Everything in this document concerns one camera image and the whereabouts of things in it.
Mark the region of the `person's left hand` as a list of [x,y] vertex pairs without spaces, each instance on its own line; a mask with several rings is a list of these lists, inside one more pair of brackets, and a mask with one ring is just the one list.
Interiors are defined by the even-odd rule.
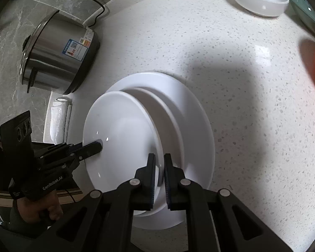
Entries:
[[59,220],[63,211],[57,196],[53,190],[39,201],[30,201],[28,198],[20,198],[16,201],[20,216],[25,222],[37,222],[41,220],[41,213],[46,210],[51,220]]

